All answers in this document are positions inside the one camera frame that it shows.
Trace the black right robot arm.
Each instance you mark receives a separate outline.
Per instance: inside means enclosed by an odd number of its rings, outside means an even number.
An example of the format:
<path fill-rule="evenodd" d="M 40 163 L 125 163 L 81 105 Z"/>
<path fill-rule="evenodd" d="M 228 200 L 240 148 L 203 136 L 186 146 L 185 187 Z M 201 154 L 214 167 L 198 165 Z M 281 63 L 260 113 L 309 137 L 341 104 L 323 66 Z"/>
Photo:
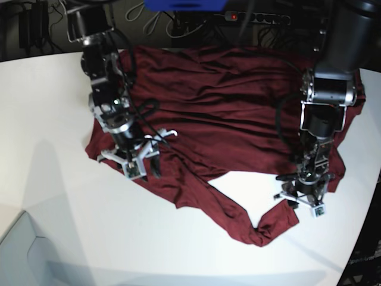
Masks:
<path fill-rule="evenodd" d="M 140 124 L 159 109 L 159 102 L 148 99 L 136 106 L 130 97 L 137 76 L 133 49 L 128 46 L 130 70 L 122 65 L 121 55 L 113 34 L 129 45 L 129 40 L 116 29 L 113 14 L 106 14 L 104 5 L 111 1 L 61 1 L 67 17 L 70 42 L 81 44 L 81 67 L 90 78 L 89 108 L 94 118 L 114 141 L 114 148 L 104 148 L 96 156 L 98 162 L 113 161 L 127 179 L 146 181 L 144 161 L 149 160 L 151 172 L 157 178 L 160 172 L 158 144 L 164 140 L 163 131 L 154 135 L 143 133 Z"/>

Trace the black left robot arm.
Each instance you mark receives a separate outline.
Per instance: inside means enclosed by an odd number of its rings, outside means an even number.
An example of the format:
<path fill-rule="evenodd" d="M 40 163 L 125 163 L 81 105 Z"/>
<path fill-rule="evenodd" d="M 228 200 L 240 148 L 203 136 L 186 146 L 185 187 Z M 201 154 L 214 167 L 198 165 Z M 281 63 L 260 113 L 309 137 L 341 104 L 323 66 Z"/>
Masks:
<path fill-rule="evenodd" d="M 366 62 L 366 53 L 376 42 L 380 25 L 380 1 L 333 1 L 321 35 L 321 54 L 302 74 L 299 92 L 282 99 L 276 110 L 279 138 L 291 150 L 296 171 L 277 176 L 282 191 L 275 198 L 287 199 L 293 208 L 310 208 L 314 217 L 326 213 L 323 202 L 335 174 L 329 170 L 334 135 L 344 129 L 346 111 L 357 100 L 355 72 Z M 292 145 L 282 134 L 283 105 L 301 103 L 300 145 Z"/>

